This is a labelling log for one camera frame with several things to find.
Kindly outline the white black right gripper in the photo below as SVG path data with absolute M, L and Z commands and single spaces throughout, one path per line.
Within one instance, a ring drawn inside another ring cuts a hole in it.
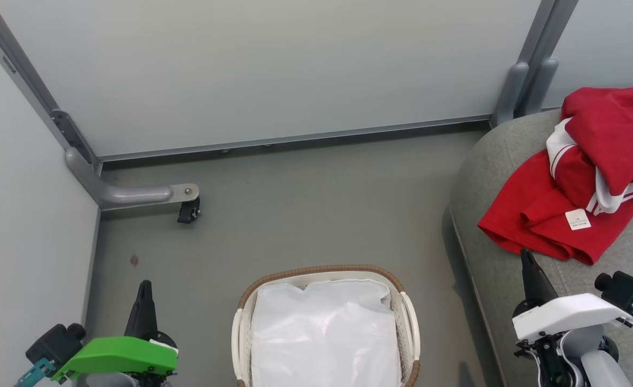
M 633 316 L 591 293 L 559 297 L 533 253 L 522 248 L 521 274 L 527 305 L 542 305 L 512 319 L 520 341 L 535 343 L 543 336 L 600 324 L 633 327 Z

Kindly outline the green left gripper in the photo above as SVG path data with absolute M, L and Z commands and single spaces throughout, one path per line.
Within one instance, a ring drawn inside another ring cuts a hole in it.
M 175 375 L 178 353 L 158 341 L 158 323 L 152 283 L 143 280 L 130 310 L 125 336 L 95 338 L 83 346 L 52 381 L 63 384 L 82 376 L 112 386 L 164 386 Z

